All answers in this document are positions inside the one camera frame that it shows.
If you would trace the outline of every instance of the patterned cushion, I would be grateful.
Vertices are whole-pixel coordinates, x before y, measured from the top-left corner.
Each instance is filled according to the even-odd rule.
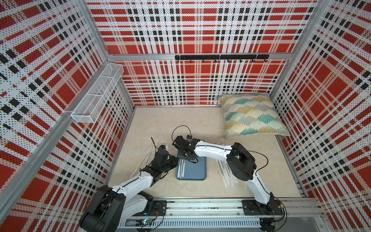
[[[257,133],[290,135],[269,94],[226,94],[218,99],[226,121],[226,139]]]

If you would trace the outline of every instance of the beige floor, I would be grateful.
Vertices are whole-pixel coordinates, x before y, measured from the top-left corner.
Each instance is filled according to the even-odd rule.
[[[259,171],[265,186],[276,197],[300,197],[276,137],[271,134],[257,134],[226,140],[222,109],[210,107],[137,108],[109,186],[129,179],[148,149],[153,146],[151,136],[157,146],[167,143],[170,154],[176,155],[177,149],[171,145],[171,133],[179,125],[187,125],[193,138],[227,145],[239,142],[247,150],[265,154],[269,164]],[[175,131],[174,138],[177,135],[185,137],[187,134],[188,129],[180,127]],[[252,155],[258,168],[265,165],[266,159],[263,156],[254,153]],[[177,180],[173,169],[165,178],[145,191],[155,197],[253,197],[243,181],[239,180],[235,189],[225,187],[216,160],[210,158],[207,158],[206,180]]]

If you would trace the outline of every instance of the perforated panel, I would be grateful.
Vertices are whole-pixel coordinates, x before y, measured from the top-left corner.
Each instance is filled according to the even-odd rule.
[[[111,54],[291,52],[310,1],[87,0]]]
[[[74,1],[5,2],[0,2],[1,190],[102,63]]]
[[[107,178],[129,113],[115,87],[96,123],[73,122],[0,231],[79,231],[78,220]]]
[[[283,143],[334,230],[370,231],[371,4],[331,1],[275,106]]]
[[[270,92],[286,60],[117,61],[135,105],[218,104],[217,96]]]

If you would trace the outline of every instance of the white wire basket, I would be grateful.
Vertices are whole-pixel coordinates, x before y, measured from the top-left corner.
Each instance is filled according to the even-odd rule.
[[[95,123],[123,72],[121,64],[108,64],[77,105],[72,113],[72,118],[76,122]]]

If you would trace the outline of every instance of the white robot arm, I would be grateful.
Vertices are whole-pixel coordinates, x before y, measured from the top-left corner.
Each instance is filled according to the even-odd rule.
[[[159,147],[155,158],[141,172],[130,180],[109,188],[98,188],[79,225],[86,231],[114,232],[121,221],[140,212],[152,211],[153,197],[143,190],[151,187],[162,174],[178,165],[179,159],[198,160],[209,157],[226,161],[233,175],[246,181],[253,192],[256,204],[263,212],[272,211],[274,196],[264,186],[256,171],[254,157],[239,143],[223,146],[206,143],[188,136],[185,140],[178,136],[173,146],[178,149],[178,157],[168,153],[164,145]]]
[[[256,171],[255,158],[239,143],[233,146],[224,146],[207,143],[203,140],[186,140],[178,136],[173,146],[178,149],[178,158],[186,160],[198,160],[197,157],[209,157],[217,160],[227,161],[232,173],[238,179],[246,181],[248,187],[254,194],[257,202],[272,208],[274,196],[263,184],[259,173]]]

